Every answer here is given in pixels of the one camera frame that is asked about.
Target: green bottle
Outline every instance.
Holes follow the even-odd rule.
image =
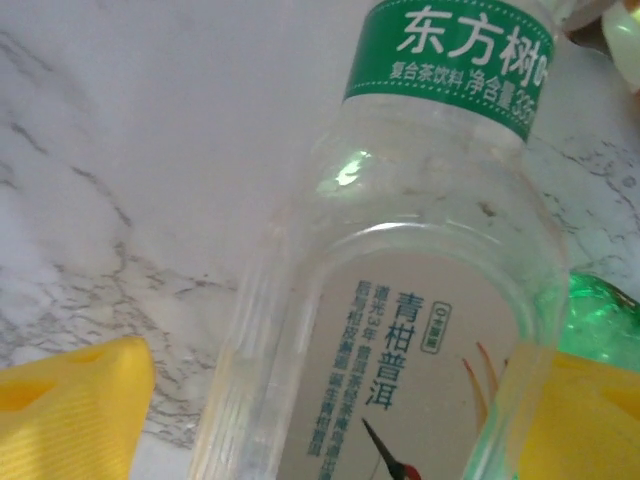
[[[558,350],[640,372],[640,304],[604,280],[573,272]]]

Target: green logo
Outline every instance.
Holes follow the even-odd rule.
[[[553,37],[497,0],[386,0],[367,16],[345,100],[426,98],[479,113],[526,140]]]

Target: marble surface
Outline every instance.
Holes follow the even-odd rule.
[[[0,10],[0,367],[144,336],[133,479],[185,478],[245,258],[337,112],[368,3]],[[561,43],[525,167],[573,265],[638,298],[639,132],[608,61]]]

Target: clear plastic bottle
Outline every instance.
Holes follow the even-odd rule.
[[[562,13],[374,2],[339,117],[245,276],[190,478],[513,473],[567,297],[521,169]]]

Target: beige label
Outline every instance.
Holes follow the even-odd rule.
[[[458,260],[357,259],[326,282],[278,480],[460,478],[518,337]]]

